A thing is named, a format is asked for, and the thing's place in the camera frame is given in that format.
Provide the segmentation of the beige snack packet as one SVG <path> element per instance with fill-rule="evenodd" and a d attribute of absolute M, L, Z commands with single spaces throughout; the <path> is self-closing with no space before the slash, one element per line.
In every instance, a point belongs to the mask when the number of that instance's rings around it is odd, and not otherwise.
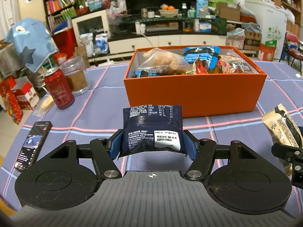
<path fill-rule="evenodd" d="M 270 133 L 273 144 L 279 143 L 302 148 L 302 133 L 282 104 L 277 105 L 272 111 L 264 114 L 262 122 Z M 285 174 L 291 176 L 291 164 L 282 159 L 279 159 L 279 162 Z"/>

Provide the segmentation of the navy snack packet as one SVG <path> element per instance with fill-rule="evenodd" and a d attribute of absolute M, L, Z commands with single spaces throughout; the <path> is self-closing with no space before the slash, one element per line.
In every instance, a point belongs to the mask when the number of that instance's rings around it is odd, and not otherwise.
<path fill-rule="evenodd" d="M 123 109 L 119 156 L 153 151 L 186 153 L 180 105 L 141 105 Z"/>

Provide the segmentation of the blue snack packet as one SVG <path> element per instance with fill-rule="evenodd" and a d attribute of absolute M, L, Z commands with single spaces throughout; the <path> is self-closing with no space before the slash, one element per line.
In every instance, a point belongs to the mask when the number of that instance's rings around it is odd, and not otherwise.
<path fill-rule="evenodd" d="M 186 47 L 183 57 L 190 64 L 193 64 L 197 58 L 201 61 L 206 61 L 204 68 L 206 70 L 212 70 L 217 65 L 219 53 L 220 47 L 218 46 L 195 46 Z"/>

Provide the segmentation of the clear bag of snacks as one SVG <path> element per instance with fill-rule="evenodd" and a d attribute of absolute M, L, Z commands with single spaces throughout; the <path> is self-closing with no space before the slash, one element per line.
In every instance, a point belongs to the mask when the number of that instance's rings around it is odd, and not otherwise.
<path fill-rule="evenodd" d="M 173 52 L 154 48 L 143 54 L 144 62 L 140 63 L 138 70 L 160 75 L 176 75 L 191 73 L 192 64 L 183 56 Z"/>

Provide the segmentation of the purple plaid tablecloth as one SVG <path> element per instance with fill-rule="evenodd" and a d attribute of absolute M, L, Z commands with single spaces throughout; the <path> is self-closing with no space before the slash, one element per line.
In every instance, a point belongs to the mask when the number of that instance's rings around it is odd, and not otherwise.
<path fill-rule="evenodd" d="M 228 145 L 239 140 L 256 151 L 274 166 L 281 164 L 271 153 L 272 138 L 262 122 L 262 115 L 282 104 L 298 126 L 302 125 L 302 77 L 285 63 L 260 61 L 258 65 L 267 74 L 263 90 L 252 112 L 211 117 L 186 118 L 183 126 L 197 138 L 209 138 Z M 96 67 L 88 70 L 92 89 L 76 97 L 74 104 L 59 110 L 52 107 L 43 121 L 52 123 L 52 129 L 40 151 L 44 156 L 62 142 L 72 139 L 87 144 L 98 137 L 110 137 L 123 127 L 123 109 L 128 107 L 124 87 L 127 64 Z M 1 114 L 1 202 L 18 210 L 19 200 L 14 183 L 19 173 L 14 164 L 29 131 L 38 118 L 25 111 L 20 124 Z M 161 171 L 185 172 L 191 160 L 183 154 L 171 152 L 139 153 L 116 160 L 122 172 Z"/>

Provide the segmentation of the orange cardboard box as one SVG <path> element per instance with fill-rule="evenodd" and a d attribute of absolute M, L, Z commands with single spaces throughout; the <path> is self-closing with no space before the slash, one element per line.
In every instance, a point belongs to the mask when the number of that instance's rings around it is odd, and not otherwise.
<path fill-rule="evenodd" d="M 135 50 L 124 76 L 132 107 L 180 105 L 184 118 L 252 112 L 266 80 L 266 73 L 232 46 L 221 46 L 221 53 L 243 58 L 255 70 L 254 73 L 134 78 L 133 73 L 147 51 L 149 48 Z"/>

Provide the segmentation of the red drink can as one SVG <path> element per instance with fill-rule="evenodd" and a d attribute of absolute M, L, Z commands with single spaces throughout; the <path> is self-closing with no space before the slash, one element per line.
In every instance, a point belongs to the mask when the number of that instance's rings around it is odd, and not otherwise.
<path fill-rule="evenodd" d="M 75 97 L 63 71 L 58 66 L 46 71 L 44 82 L 56 106 L 60 110 L 68 108 L 74 103 Z"/>

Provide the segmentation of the black smartphone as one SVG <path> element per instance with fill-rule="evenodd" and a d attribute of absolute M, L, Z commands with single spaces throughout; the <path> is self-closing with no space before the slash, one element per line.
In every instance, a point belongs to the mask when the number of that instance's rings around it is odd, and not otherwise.
<path fill-rule="evenodd" d="M 28 169 L 37 161 L 51 128 L 52 123 L 50 121 L 38 121 L 33 125 L 20 149 L 14 165 L 14 168 L 18 172 Z"/>

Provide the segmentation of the clear glass jar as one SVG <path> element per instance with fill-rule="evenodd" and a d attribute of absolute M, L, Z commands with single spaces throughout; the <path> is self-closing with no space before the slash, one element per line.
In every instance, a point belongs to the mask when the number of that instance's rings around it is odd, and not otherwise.
<path fill-rule="evenodd" d="M 91 81 L 81 56 L 70 58 L 60 65 L 74 96 L 87 92 L 91 87 Z"/>

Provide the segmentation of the white black snack bag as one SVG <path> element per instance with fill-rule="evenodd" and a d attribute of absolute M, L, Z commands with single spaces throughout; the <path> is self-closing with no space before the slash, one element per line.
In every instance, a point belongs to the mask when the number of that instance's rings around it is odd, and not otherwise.
<path fill-rule="evenodd" d="M 217 64 L 222 68 L 224 74 L 254 73 L 248 62 L 232 55 L 219 55 Z"/>

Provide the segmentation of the white tv cabinet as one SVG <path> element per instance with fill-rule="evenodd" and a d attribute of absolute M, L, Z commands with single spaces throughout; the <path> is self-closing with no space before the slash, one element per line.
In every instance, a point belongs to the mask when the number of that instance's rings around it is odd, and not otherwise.
<path fill-rule="evenodd" d="M 108 46 L 111 54 L 132 53 L 139 48 L 166 46 L 195 46 L 195 45 L 226 45 L 226 35 L 215 32 L 184 32 L 164 31 L 137 34 L 131 31 L 122 33 L 108 33 Z"/>

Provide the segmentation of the orange gift bag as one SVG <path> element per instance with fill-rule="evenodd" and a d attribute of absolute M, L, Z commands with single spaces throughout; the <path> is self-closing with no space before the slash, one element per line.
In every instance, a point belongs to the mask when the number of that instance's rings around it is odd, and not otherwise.
<path fill-rule="evenodd" d="M 272 61 L 275 55 L 277 46 L 277 40 L 269 40 L 264 44 L 260 43 L 258 60 L 260 61 Z"/>

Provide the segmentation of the red folding chair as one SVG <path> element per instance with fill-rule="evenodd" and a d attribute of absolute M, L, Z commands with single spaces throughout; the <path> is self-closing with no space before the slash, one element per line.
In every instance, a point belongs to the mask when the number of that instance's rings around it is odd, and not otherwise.
<path fill-rule="evenodd" d="M 289 66 L 293 66 L 295 60 L 299 62 L 299 72 L 302 75 L 302 44 L 299 38 L 290 32 L 286 32 L 283 49 L 279 61 L 285 60 Z"/>

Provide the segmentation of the white framed glass cabinet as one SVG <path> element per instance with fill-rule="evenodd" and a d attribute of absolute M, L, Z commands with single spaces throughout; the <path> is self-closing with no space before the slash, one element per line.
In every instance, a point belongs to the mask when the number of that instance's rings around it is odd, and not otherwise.
<path fill-rule="evenodd" d="M 86 33 L 107 33 L 110 35 L 106 10 L 95 10 L 87 14 L 79 15 L 71 20 L 77 42 L 80 35 Z"/>

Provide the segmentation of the fruit bowl with oranges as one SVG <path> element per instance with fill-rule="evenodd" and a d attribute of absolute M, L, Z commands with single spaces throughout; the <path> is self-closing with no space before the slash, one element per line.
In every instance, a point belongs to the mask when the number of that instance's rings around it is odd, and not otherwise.
<path fill-rule="evenodd" d="M 169 6 L 167 4 L 162 4 L 159 9 L 160 15 L 165 18 L 176 17 L 179 13 L 179 10 L 174 6 Z"/>

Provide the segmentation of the white small refrigerator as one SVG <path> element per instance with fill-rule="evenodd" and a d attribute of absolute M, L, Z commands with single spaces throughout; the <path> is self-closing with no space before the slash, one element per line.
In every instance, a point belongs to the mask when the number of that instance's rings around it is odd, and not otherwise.
<path fill-rule="evenodd" d="M 254 13 L 260 26 L 261 42 L 277 40 L 274 59 L 280 59 L 287 28 L 287 13 L 267 0 L 244 0 L 244 6 Z"/>

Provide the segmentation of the blue shark fabric cover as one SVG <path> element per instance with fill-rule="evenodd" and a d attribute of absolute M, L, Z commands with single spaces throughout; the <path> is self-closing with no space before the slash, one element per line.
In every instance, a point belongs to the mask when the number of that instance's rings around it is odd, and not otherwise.
<path fill-rule="evenodd" d="M 58 48 L 43 22 L 28 18 L 13 25 L 4 42 L 13 43 L 23 65 L 35 73 Z"/>

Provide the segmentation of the brown cardboard box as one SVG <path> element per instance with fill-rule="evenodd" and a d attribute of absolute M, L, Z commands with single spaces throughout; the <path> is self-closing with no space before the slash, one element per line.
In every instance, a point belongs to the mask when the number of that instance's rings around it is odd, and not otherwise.
<path fill-rule="evenodd" d="M 231 21 L 240 21 L 240 5 L 239 4 L 228 4 L 228 3 L 217 3 L 216 4 L 216 15 L 223 19 Z"/>

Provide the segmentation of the dark bookshelf with books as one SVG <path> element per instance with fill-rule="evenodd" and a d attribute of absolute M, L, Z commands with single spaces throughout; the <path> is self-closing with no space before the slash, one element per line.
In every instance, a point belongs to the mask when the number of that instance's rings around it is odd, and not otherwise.
<path fill-rule="evenodd" d="M 87 0 L 44 0 L 47 25 L 53 31 L 63 21 L 89 12 Z"/>

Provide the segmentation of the white air conditioner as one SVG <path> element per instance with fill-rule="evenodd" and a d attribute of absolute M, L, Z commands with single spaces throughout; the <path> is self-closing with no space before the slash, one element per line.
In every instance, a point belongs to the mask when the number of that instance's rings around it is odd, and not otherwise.
<path fill-rule="evenodd" d="M 44 0 L 18 0 L 18 7 L 20 19 L 28 17 L 46 25 Z"/>

